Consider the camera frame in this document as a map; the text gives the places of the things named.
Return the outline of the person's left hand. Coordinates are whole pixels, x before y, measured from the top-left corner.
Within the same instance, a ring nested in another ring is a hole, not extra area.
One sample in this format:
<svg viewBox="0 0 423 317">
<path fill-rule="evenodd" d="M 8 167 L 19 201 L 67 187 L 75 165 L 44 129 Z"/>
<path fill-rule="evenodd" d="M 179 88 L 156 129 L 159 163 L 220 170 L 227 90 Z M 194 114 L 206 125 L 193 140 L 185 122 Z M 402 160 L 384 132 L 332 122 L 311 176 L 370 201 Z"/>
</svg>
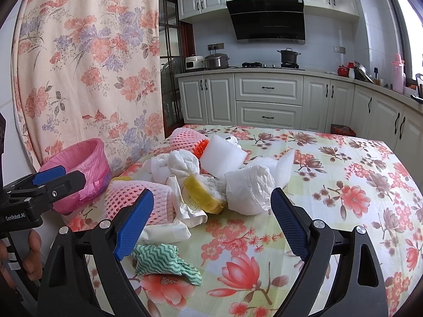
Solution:
<svg viewBox="0 0 423 317">
<path fill-rule="evenodd" d="M 29 252 L 25 259 L 23 259 L 23 267 L 26 270 L 27 276 L 31 281 L 36 281 L 42 277 L 42 262 L 40 248 L 42 245 L 41 237 L 36 230 L 30 230 L 28 237 Z M 3 240 L 0 240 L 0 252 L 1 252 L 1 274 L 8 283 L 11 289 L 16 288 L 16 284 L 6 270 L 3 262 L 7 260 L 8 252 L 6 245 Z"/>
</svg>

